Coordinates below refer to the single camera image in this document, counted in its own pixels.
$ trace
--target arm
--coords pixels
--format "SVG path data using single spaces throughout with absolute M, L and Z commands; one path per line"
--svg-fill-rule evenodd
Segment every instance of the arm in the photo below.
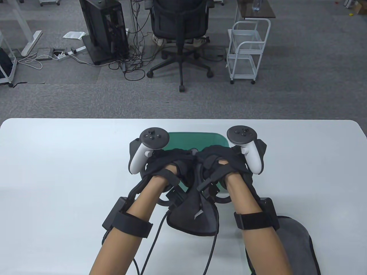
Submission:
M 262 212 L 240 174 L 229 174 L 226 185 L 236 213 Z M 257 275 L 293 274 L 284 247 L 272 227 L 243 230 L 242 235 Z
M 166 167 L 177 174 L 173 165 Z M 154 176 L 141 192 L 136 201 L 126 211 L 144 221 L 149 221 L 158 198 L 168 184 L 160 176 Z M 89 275 L 124 275 L 126 274 L 142 238 L 128 235 L 113 228 L 101 247 Z

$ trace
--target cardboard box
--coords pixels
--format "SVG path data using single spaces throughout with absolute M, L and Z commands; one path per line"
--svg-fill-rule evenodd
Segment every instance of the cardboard box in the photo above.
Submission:
M 353 11 L 356 14 L 367 15 L 367 1 L 366 0 L 356 1 L 353 7 Z

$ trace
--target plastic bottle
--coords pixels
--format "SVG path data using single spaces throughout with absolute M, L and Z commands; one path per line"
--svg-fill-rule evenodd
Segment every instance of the plastic bottle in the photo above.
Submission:
M 262 0 L 254 0 L 252 3 L 252 10 L 253 11 L 259 11 L 261 7 Z

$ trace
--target paper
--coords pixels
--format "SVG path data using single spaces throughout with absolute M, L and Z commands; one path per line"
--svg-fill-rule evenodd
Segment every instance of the paper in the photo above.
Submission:
M 85 36 L 85 35 L 86 35 L 85 32 L 68 32 L 62 38 L 71 38 L 71 39 L 79 39 L 79 40 L 81 40 L 81 38 L 83 36 Z

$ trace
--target black computer case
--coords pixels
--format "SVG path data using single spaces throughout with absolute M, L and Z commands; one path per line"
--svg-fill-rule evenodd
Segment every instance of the black computer case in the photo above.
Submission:
M 79 0 L 87 24 L 83 41 L 93 62 L 124 60 L 129 56 L 122 7 L 117 0 Z

